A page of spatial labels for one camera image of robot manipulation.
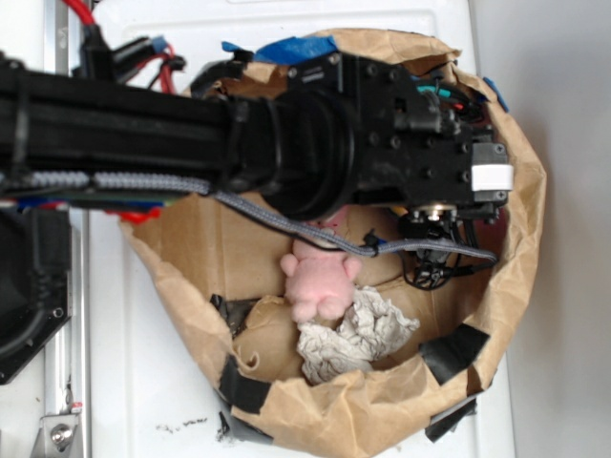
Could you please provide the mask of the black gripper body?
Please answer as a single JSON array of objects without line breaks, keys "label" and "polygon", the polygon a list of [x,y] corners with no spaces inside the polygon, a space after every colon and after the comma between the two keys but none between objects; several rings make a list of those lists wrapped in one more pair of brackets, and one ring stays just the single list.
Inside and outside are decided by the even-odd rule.
[{"label": "black gripper body", "polygon": [[289,218],[357,204],[491,219],[513,188],[493,130],[403,66],[341,52],[308,60],[288,70],[285,108],[286,162],[296,171],[285,186]]}]

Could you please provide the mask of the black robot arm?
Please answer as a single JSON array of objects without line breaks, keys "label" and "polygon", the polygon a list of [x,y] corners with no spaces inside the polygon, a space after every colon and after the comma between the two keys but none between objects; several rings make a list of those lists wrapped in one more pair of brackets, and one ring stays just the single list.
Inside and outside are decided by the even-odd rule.
[{"label": "black robot arm", "polygon": [[402,66],[334,52],[268,98],[177,95],[1,65],[1,197],[115,209],[256,191],[297,220],[347,204],[487,219],[514,186],[505,147]]}]

